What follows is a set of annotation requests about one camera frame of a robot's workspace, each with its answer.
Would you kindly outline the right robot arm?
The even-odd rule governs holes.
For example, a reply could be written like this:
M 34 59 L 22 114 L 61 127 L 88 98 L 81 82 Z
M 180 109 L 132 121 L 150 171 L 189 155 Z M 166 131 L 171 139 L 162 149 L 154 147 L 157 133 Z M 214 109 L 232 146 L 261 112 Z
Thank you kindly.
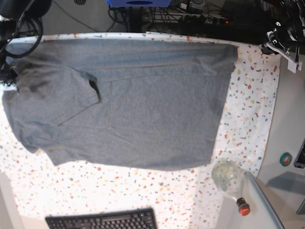
M 51 0 L 2 0 L 0 2 L 0 84 L 4 87 L 13 86 L 17 78 L 14 64 L 7 63 L 6 58 L 20 59 L 37 48 L 43 35 L 41 18 L 49 11 L 51 3 Z M 25 23 L 31 25 L 33 31 L 21 32 Z M 29 36 L 32 32 L 37 35 L 37 39 L 28 51 L 13 54 L 6 50 L 13 39 L 19 38 L 21 34 Z

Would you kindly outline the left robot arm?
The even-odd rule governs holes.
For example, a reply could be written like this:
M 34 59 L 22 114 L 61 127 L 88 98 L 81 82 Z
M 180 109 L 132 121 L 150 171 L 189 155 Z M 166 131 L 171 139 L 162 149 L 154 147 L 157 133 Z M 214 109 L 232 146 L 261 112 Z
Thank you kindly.
M 271 45 L 274 52 L 289 53 L 290 48 L 299 50 L 305 45 L 305 2 L 303 0 L 268 0 L 278 12 L 277 17 L 263 10 L 260 1 L 255 4 L 267 24 L 266 41 L 263 47 Z

